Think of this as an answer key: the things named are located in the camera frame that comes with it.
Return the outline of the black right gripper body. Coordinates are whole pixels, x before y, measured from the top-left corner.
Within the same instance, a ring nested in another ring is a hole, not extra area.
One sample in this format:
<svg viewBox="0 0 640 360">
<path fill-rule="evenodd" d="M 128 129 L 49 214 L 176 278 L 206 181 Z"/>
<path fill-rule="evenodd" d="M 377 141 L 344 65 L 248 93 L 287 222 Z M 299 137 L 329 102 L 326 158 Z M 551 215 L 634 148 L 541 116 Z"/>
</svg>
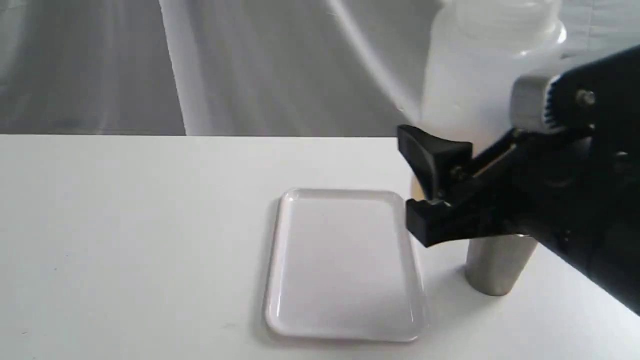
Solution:
<svg viewBox="0 0 640 360">
<path fill-rule="evenodd" d="M 639 139 L 628 130 L 512 132 L 451 171 L 452 202 L 478 213 L 480 237 L 535 239 L 639 312 Z"/>
</svg>

